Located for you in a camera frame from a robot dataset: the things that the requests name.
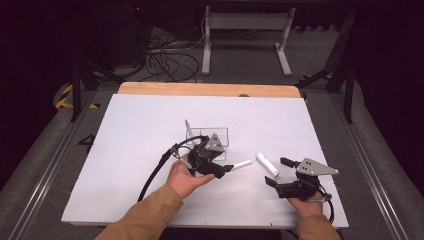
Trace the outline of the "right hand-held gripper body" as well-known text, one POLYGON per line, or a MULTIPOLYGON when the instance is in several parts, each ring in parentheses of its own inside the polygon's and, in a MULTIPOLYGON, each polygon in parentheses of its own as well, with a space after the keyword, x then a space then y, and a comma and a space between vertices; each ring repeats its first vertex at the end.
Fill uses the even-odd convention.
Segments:
POLYGON ((314 196, 319 188, 319 176, 337 175, 339 171, 319 163, 310 158, 304 158, 298 167, 290 167, 295 169, 297 179, 292 183, 282 184, 281 189, 276 189, 280 198, 298 198, 305 201, 314 196))

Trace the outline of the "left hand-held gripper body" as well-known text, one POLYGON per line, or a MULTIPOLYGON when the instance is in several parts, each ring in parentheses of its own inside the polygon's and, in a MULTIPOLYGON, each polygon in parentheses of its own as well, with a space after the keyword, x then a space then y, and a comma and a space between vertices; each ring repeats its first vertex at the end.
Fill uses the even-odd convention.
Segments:
POLYGON ((196 172, 208 175, 209 167, 223 167, 213 162, 213 160, 224 152, 224 148, 219 138, 213 134, 212 137, 201 136, 201 143, 197 144, 188 154, 190 173, 196 172))

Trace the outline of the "white marker pen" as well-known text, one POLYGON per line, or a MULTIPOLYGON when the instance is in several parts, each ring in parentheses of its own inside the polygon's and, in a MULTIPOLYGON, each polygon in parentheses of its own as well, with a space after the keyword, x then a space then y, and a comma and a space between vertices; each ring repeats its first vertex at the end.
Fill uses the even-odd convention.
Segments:
POLYGON ((239 162, 239 163, 233 165, 232 170, 234 171, 236 169, 240 169, 240 168, 246 167, 246 166, 250 165, 251 163, 252 163, 252 161, 250 159, 249 160, 242 161, 242 162, 239 162))

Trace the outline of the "clear plastic pen holder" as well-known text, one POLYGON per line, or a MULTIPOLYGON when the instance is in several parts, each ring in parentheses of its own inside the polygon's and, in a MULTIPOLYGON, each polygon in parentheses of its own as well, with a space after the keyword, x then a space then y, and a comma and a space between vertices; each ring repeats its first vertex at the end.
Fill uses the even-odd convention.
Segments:
POLYGON ((224 152, 220 156, 216 157, 215 161, 224 162, 226 160, 227 150, 230 145, 229 130, 226 127, 216 127, 216 128, 191 127, 191 129, 194 136, 202 135, 202 136, 212 137, 212 135, 215 134, 219 138, 224 148, 224 152))

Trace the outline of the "person's left hand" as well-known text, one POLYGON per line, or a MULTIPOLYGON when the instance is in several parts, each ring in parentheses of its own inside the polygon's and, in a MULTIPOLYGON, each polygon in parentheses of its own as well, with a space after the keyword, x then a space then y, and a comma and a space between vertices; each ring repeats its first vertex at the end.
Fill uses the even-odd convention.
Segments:
POLYGON ((211 182, 215 176, 213 174, 200 177, 193 176, 186 167, 185 162, 188 156, 184 155, 180 160, 175 161, 169 171, 166 183, 182 198, 187 198, 197 188, 211 182))

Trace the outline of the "person's right hand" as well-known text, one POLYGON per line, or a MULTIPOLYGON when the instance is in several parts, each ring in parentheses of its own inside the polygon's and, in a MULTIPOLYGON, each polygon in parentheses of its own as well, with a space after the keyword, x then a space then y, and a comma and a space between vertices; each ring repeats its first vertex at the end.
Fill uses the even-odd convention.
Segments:
POLYGON ((323 205, 320 202, 306 202, 297 198, 288 198, 300 218, 323 214, 323 205))

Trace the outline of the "white eraser block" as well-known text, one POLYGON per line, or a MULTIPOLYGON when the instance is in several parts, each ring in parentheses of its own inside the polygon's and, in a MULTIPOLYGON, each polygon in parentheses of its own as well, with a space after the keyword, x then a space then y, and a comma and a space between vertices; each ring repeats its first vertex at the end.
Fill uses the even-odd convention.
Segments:
POLYGON ((280 174, 277 168, 269 161, 269 159, 262 152, 256 154, 256 159, 273 177, 277 177, 280 174))

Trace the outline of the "white table cover sheet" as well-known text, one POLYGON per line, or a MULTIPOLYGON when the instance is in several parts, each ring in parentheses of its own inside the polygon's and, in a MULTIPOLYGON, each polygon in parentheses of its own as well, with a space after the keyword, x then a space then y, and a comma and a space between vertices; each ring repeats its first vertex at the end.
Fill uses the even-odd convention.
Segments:
POLYGON ((295 171, 280 158, 326 161, 301 98, 148 96, 115 94, 74 185, 62 219, 74 225, 107 225, 165 182, 161 156, 192 127, 229 130, 225 163, 252 163, 197 189, 173 218, 174 227, 291 228, 291 205, 265 183, 262 152, 277 167, 280 183, 295 171))

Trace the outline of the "dark metal stand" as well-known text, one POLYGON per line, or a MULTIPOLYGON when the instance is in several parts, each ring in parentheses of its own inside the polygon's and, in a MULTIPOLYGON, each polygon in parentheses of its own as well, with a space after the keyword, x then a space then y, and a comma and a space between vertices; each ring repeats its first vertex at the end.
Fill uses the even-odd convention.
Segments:
POLYGON ((354 91, 354 74, 352 59, 346 50, 346 46, 350 39, 356 13, 357 11, 352 9, 347 14, 324 68, 310 77, 306 76, 296 84, 298 89, 302 89, 319 79, 323 79, 328 74, 332 74, 326 85, 326 90, 328 93, 337 93, 342 86, 345 86, 343 115, 349 124, 352 124, 351 111, 354 91))
POLYGON ((71 121, 75 122, 82 111, 81 85, 88 91, 96 91, 99 83, 95 72, 100 73, 107 79, 110 79, 118 84, 122 84, 125 80, 118 75, 106 70, 88 60, 80 60, 72 67, 72 96, 73 96, 73 113, 71 121))

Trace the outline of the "yellow black hazard tape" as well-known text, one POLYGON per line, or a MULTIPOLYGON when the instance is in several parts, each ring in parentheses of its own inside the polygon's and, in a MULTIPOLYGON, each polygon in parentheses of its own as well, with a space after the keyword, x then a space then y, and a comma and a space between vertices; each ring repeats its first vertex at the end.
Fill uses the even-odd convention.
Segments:
POLYGON ((61 96, 59 97, 58 102, 55 105, 56 108, 67 108, 67 109, 72 109, 73 108, 73 104, 72 103, 68 103, 66 101, 66 99, 69 96, 72 88, 73 88, 73 84, 72 83, 69 83, 65 87, 65 89, 63 90, 61 96))

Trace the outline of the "aluminium floor rail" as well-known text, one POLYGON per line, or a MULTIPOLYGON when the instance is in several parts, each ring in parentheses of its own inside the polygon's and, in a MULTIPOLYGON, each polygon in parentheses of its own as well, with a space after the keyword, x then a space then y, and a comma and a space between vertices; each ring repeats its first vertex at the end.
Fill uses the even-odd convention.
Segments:
POLYGON ((32 222, 34 221, 37 212, 39 211, 45 197, 47 196, 50 187, 54 181, 57 172, 63 162, 64 156, 69 149, 71 140, 77 131, 81 119, 86 113, 89 105, 95 97, 95 91, 88 91, 82 99, 82 109, 74 122, 67 125, 66 131, 61 138, 61 141, 54 152, 49 164, 47 165, 41 179, 37 182, 28 203, 26 204, 19 220, 17 221, 13 231, 8 237, 8 240, 23 240, 26 236, 32 222))
POLYGON ((378 209, 383 216, 383 219, 388 227, 388 230, 393 240, 402 240, 402 225, 399 223, 399 219, 393 208, 393 205, 379 177, 377 176, 374 167, 371 164, 370 158, 366 153, 363 144, 360 141, 355 127, 347 121, 343 112, 343 105, 339 97, 336 94, 330 94, 329 98, 338 116, 341 118, 344 129, 347 131, 348 138, 351 144, 353 145, 354 153, 356 154, 358 164, 361 168, 361 171, 366 179, 368 186, 370 187, 371 193, 376 201, 378 209))

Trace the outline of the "white metal desk frame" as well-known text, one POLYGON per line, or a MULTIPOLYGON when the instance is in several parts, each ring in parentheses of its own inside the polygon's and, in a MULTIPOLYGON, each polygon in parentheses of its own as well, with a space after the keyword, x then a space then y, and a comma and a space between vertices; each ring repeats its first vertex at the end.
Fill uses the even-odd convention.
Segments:
POLYGON ((285 76, 291 76, 292 71, 285 55, 285 46, 290 33, 296 9, 290 8, 286 13, 220 13, 212 12, 205 7, 202 25, 204 49, 202 70, 203 75, 210 73, 211 63, 211 31, 212 30, 279 30, 282 39, 274 44, 281 69, 285 76))

